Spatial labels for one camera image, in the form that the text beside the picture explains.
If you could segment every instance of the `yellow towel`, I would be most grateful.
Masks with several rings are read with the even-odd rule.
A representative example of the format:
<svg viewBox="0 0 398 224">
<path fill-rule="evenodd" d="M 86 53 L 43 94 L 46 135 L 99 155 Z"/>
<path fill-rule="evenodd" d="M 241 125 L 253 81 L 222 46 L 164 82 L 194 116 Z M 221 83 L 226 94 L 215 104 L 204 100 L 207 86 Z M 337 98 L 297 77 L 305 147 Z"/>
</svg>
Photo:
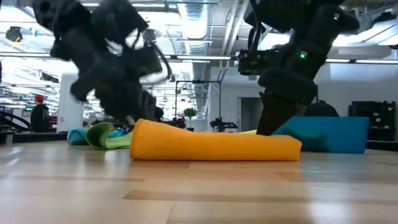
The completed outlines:
<svg viewBox="0 0 398 224">
<path fill-rule="evenodd" d="M 194 133 L 140 119 L 132 133 L 130 157 L 182 161 L 297 161 L 301 145 L 290 136 Z"/>
<path fill-rule="evenodd" d="M 240 134 L 256 134 L 257 130 L 251 130 L 251 131 L 243 131 Z"/>
</svg>

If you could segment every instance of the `fluorescent light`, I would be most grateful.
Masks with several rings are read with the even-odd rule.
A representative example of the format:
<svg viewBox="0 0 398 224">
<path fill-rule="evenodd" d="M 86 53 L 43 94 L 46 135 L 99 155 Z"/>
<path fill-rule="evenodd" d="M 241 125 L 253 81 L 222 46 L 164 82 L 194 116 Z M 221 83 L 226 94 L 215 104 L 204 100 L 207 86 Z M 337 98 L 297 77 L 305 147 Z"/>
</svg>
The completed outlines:
<svg viewBox="0 0 398 224">
<path fill-rule="evenodd" d="M 398 65 L 398 60 L 356 60 L 355 63 L 380 64 L 380 65 Z"/>
<path fill-rule="evenodd" d="M 140 4 L 140 3 L 133 3 L 132 6 L 134 7 L 164 7 L 164 4 Z M 174 4 L 169 5 L 169 8 L 176 9 L 177 6 Z"/>
<path fill-rule="evenodd" d="M 195 40 L 195 39 L 193 39 L 193 40 L 190 40 L 190 39 L 177 39 L 177 42 L 213 43 L 212 40 L 201 40 L 201 39 L 198 39 L 198 40 Z"/>
<path fill-rule="evenodd" d="M 210 63 L 209 60 L 182 60 L 181 62 L 187 62 L 187 63 L 192 63 L 192 62 L 195 62 L 195 63 Z"/>
<path fill-rule="evenodd" d="M 177 56 L 181 60 L 231 60 L 230 56 L 194 56 L 194 55 L 181 55 Z"/>
<path fill-rule="evenodd" d="M 27 52 L 0 52 L 0 57 L 42 57 L 50 58 L 49 53 L 27 53 Z"/>
<path fill-rule="evenodd" d="M 23 84 L 2 84 L 0 87 L 25 87 L 25 88 L 60 88 L 60 85 L 23 85 Z"/>
<path fill-rule="evenodd" d="M 348 59 L 326 59 L 326 63 L 348 63 Z"/>
<path fill-rule="evenodd" d="M 4 106 L 6 108 L 25 108 L 25 105 L 0 105 L 0 106 Z"/>
<path fill-rule="evenodd" d="M 86 7 L 96 7 L 96 6 L 99 6 L 100 4 L 99 3 L 83 3 L 82 5 L 86 6 Z"/>
</svg>

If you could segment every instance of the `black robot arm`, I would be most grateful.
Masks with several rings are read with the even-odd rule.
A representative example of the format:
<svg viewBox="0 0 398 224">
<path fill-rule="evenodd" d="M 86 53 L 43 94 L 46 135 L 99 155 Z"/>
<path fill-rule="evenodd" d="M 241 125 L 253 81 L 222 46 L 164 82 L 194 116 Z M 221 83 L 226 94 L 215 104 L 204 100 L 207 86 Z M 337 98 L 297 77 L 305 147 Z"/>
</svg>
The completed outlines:
<svg viewBox="0 0 398 224">
<path fill-rule="evenodd" d="M 148 24 L 129 1 L 104 0 L 93 12 L 77 0 L 33 0 L 32 6 L 37 22 L 54 33 L 51 56 L 71 60 L 79 69 L 70 88 L 76 99 L 86 101 L 95 90 L 105 112 L 116 119 L 155 119 L 155 99 L 139 79 L 162 71 L 159 57 L 169 75 L 172 71 L 155 42 L 136 48 Z M 126 38 L 134 31 L 137 39 L 128 46 Z M 123 48 L 120 55 L 110 52 L 109 41 Z"/>
<path fill-rule="evenodd" d="M 317 94 L 313 79 L 325 63 L 340 32 L 359 29 L 357 18 L 333 0 L 251 0 L 252 11 L 245 21 L 256 27 L 249 50 L 241 50 L 238 71 L 259 75 L 264 105 L 257 134 L 271 135 Z M 271 50 L 257 50 L 265 23 L 280 33 L 292 31 L 287 44 Z"/>
</svg>

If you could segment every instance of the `wooden table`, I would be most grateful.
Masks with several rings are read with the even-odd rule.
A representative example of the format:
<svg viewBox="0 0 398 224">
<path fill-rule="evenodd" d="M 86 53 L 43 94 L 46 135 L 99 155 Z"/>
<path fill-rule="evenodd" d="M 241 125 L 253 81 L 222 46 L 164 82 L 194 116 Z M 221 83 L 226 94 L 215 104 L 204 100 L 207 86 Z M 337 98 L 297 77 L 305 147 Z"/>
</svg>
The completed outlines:
<svg viewBox="0 0 398 224">
<path fill-rule="evenodd" d="M 0 147 L 0 223 L 396 224 L 398 154 L 131 161 L 65 142 Z"/>
</svg>

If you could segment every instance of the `cable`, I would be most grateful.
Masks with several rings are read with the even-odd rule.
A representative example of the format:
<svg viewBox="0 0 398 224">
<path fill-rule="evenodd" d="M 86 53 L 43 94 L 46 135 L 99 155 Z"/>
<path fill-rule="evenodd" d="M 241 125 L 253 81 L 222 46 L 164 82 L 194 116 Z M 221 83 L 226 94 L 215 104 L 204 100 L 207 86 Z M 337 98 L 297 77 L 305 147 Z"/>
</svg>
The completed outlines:
<svg viewBox="0 0 398 224">
<path fill-rule="evenodd" d="M 253 45 L 253 37 L 254 37 L 255 32 L 256 32 L 256 28 L 252 27 L 250 29 L 249 37 L 248 37 L 248 49 L 251 49 L 251 46 Z"/>
<path fill-rule="evenodd" d="M 114 32 L 117 33 L 117 34 L 119 34 L 119 36 L 121 36 L 121 35 L 120 35 L 121 32 L 120 32 L 120 30 L 118 29 L 118 25 L 116 24 L 116 21 L 115 21 L 115 18 L 114 18 L 114 14 L 110 14 L 110 15 L 108 15 L 108 16 L 106 17 L 106 23 L 109 24 L 110 26 L 112 26 L 112 28 L 114 29 Z M 120 38 L 118 38 L 118 39 L 120 39 L 120 40 L 116 40 L 116 41 L 117 41 L 117 42 L 120 42 L 119 44 L 121 44 L 121 46 L 122 46 L 123 48 L 129 49 L 129 46 L 127 46 L 126 41 L 123 40 L 122 37 L 120 37 Z"/>
<path fill-rule="evenodd" d="M 256 20 L 256 35 L 254 36 L 254 41 L 251 44 L 251 48 L 249 50 L 249 54 L 254 54 L 257 51 L 257 47 L 259 45 L 260 34 L 261 34 L 261 21 L 259 18 L 259 14 L 257 13 L 257 2 L 256 0 L 250 0 L 250 5 L 253 9 L 253 15 Z"/>
<path fill-rule="evenodd" d="M 135 49 L 136 45 L 138 43 L 139 37 L 141 36 L 141 33 L 138 32 L 136 39 L 134 40 L 134 43 L 132 43 L 132 48 Z"/>
<path fill-rule="evenodd" d="M 170 77 L 172 76 L 172 68 L 170 67 L 167 59 L 164 57 L 164 54 L 162 53 L 162 51 L 158 48 L 158 46 L 153 45 L 153 47 L 155 48 L 155 50 L 157 51 L 157 53 L 159 54 L 160 58 L 162 59 L 162 61 L 165 63 L 166 65 L 166 69 L 167 69 L 167 78 L 166 79 L 170 79 Z"/>
</svg>

